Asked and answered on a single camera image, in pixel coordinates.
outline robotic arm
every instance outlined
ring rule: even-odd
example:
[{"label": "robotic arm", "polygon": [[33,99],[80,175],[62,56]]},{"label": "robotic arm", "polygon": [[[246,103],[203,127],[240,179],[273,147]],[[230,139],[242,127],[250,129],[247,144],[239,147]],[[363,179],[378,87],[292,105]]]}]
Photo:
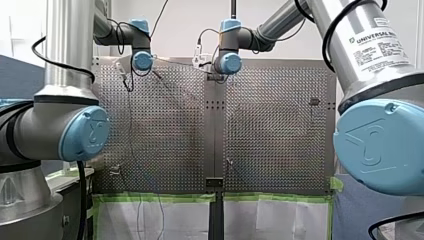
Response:
[{"label": "robotic arm", "polygon": [[[82,162],[101,152],[110,129],[106,111],[91,90],[93,39],[102,45],[131,45],[128,65],[132,69],[146,71],[153,63],[147,22],[112,26],[102,4],[47,1],[46,57],[37,53],[48,62],[44,87],[33,101],[0,108],[0,232],[4,239],[62,239],[62,197],[51,194],[40,160],[78,161],[82,191],[78,239],[83,237]],[[33,46],[34,52],[42,40]],[[22,229],[31,229],[31,234]]]},{"label": "robotic arm", "polygon": [[237,73],[239,49],[271,51],[309,13],[345,95],[333,140],[342,165],[375,191],[423,195],[424,72],[411,63],[376,1],[290,0],[256,30],[224,20],[214,69]]}]

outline vertical metal post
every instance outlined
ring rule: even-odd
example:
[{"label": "vertical metal post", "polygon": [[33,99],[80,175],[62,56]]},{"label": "vertical metal post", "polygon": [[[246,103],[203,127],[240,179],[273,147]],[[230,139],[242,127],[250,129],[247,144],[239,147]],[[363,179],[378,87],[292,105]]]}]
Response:
[{"label": "vertical metal post", "polygon": [[231,18],[237,18],[237,0],[231,0]]},{"label": "vertical metal post", "polygon": [[215,194],[215,202],[210,204],[209,240],[224,240],[224,200],[223,200],[223,153],[225,126],[226,83],[205,80],[205,127],[206,127],[206,167],[213,168],[206,174],[206,187]]},{"label": "vertical metal post", "polygon": [[[91,69],[94,0],[48,0],[46,57],[73,67]],[[91,79],[80,72],[46,63],[45,86],[36,96],[96,99]]]}]

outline metal bracket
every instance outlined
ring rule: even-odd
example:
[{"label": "metal bracket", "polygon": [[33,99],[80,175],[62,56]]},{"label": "metal bracket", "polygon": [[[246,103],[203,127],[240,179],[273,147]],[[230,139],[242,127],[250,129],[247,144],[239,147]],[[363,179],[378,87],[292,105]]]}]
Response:
[{"label": "metal bracket", "polygon": [[207,77],[206,77],[207,81],[224,81],[225,80],[225,76],[218,74],[218,73],[208,73]]},{"label": "metal bracket", "polygon": [[224,186],[223,178],[206,178],[207,188],[222,188]]}]

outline white wall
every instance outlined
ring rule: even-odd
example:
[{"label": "white wall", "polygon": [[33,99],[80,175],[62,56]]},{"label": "white wall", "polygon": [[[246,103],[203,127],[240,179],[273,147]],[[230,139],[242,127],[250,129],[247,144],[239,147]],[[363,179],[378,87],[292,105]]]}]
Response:
[{"label": "white wall", "polygon": [[45,34],[45,20],[46,0],[0,0],[0,54],[44,66],[31,45]]},{"label": "white wall", "polygon": [[[165,0],[112,0],[112,17],[119,21],[145,17],[150,28]],[[386,16],[398,32],[406,51],[415,61],[417,50],[418,3],[420,0],[389,0]],[[239,0],[238,18],[244,26],[256,28],[281,7],[286,0]],[[153,51],[166,57],[191,57],[199,33],[205,28],[219,29],[221,20],[228,18],[229,0],[169,0],[152,41]],[[213,51],[218,37],[204,35],[206,49]],[[253,55],[242,51],[243,57],[321,59],[321,37],[316,27],[307,22],[293,39],[278,43],[271,53]]]}]

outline gray cylinder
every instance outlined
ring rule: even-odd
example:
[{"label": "gray cylinder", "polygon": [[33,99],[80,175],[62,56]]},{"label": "gray cylinder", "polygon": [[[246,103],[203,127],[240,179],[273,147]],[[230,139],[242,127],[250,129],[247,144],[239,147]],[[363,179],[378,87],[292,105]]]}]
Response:
[{"label": "gray cylinder", "polygon": [[[322,36],[354,0],[307,0]],[[328,53],[345,94],[340,112],[356,102],[424,82],[379,4],[363,3],[338,24]]]},{"label": "gray cylinder", "polygon": [[[46,57],[55,62],[91,70],[94,0],[47,1]],[[39,96],[97,100],[91,79],[80,72],[46,63],[45,86]]]}]

